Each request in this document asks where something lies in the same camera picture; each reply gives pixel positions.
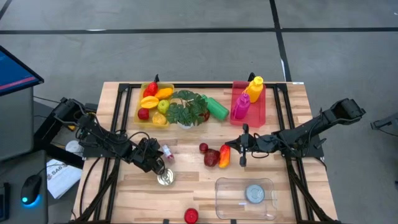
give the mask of red apple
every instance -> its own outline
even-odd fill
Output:
[[[220,152],[219,151],[216,151],[214,149],[209,149],[206,151],[205,159],[204,159],[206,166],[213,167],[218,163],[219,160],[220,160]]]
[[[143,120],[148,120],[149,119],[149,110],[146,108],[141,108],[138,110],[138,118],[143,119]]]
[[[206,143],[200,143],[199,150],[200,153],[204,154],[209,149],[209,146]]]

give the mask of green plant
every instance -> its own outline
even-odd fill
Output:
[[[181,123],[184,126],[199,125],[204,122],[207,103],[198,94],[188,90],[180,90],[172,95],[172,99],[180,99],[181,104],[171,103],[166,112],[167,121],[170,123]]]

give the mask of floor tile line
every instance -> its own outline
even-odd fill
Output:
[[[281,28],[281,32],[398,32],[398,27]]]
[[[266,27],[181,28],[181,29],[87,29],[87,30],[0,30],[0,34],[189,34],[189,33],[275,32]]]
[[[285,78],[285,81],[291,82],[292,76],[290,75],[289,63],[287,62],[284,39],[283,39],[282,33],[280,31],[279,17],[278,17],[278,11],[276,9],[275,0],[269,0],[269,4],[271,5],[272,19],[274,20],[275,34],[276,34],[276,39],[278,41],[278,49],[279,49],[280,59],[282,61],[282,69],[284,71],[284,78]]]

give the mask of red bottle cap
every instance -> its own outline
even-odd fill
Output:
[[[198,217],[198,211],[194,208],[188,208],[187,211],[185,211],[184,220],[188,224],[195,224],[198,221]]]

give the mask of yellow bottle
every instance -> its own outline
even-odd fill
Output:
[[[247,93],[250,96],[250,103],[255,103],[262,89],[264,88],[263,79],[261,77],[255,77],[253,81],[250,82],[249,86],[243,91],[243,93]]]

